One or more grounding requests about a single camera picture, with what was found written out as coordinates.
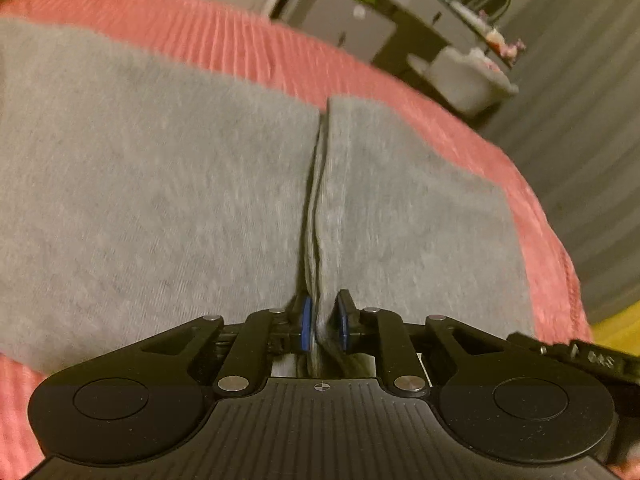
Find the grey sweatpants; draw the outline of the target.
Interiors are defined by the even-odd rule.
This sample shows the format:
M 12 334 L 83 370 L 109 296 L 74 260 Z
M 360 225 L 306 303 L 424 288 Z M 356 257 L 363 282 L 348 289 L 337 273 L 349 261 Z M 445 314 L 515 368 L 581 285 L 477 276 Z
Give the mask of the grey sweatpants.
M 512 212 L 389 107 L 325 110 L 88 30 L 1 23 L 1 351 L 50 374 L 204 314 L 340 289 L 535 330 Z

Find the white plastic tub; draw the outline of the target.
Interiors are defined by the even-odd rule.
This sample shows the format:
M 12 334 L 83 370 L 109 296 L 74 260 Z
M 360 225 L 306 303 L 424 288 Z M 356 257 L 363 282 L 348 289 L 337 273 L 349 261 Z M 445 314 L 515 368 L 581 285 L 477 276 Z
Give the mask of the white plastic tub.
M 454 47 L 444 47 L 431 62 L 409 54 L 407 63 L 466 118 L 518 94 L 518 86 L 480 48 L 462 53 Z

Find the pink ribbed bedspread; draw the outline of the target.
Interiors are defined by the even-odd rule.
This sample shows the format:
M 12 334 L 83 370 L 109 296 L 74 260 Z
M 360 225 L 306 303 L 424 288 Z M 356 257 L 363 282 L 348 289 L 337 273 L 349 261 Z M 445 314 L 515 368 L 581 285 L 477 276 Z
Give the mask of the pink ribbed bedspread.
M 508 156 L 405 84 L 284 25 L 205 0 L 6 0 L 6 18 L 73 25 L 209 73 L 237 76 L 316 107 L 334 94 L 380 101 L 510 207 L 528 281 L 526 318 L 547 342 L 589 339 L 574 264 Z

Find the grey mini fridge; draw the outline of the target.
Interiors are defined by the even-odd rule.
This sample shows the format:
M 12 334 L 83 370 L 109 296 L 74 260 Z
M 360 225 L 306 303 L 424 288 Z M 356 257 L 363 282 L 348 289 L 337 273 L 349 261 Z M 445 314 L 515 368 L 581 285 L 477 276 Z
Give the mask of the grey mini fridge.
M 373 61 L 397 28 L 359 0 L 299 0 L 285 23 L 366 63 Z

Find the black desk with shelf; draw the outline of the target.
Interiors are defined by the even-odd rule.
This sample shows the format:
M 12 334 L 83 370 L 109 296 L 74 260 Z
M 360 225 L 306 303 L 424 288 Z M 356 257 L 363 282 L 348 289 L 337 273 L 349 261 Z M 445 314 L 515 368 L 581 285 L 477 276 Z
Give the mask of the black desk with shelf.
M 511 66 L 489 45 L 449 0 L 374 0 L 365 2 L 375 11 L 392 20 L 396 32 L 369 64 L 398 78 L 408 73 L 407 56 L 416 54 L 427 62 L 434 60 L 444 47 L 454 47 L 462 53 L 480 48 L 500 70 Z

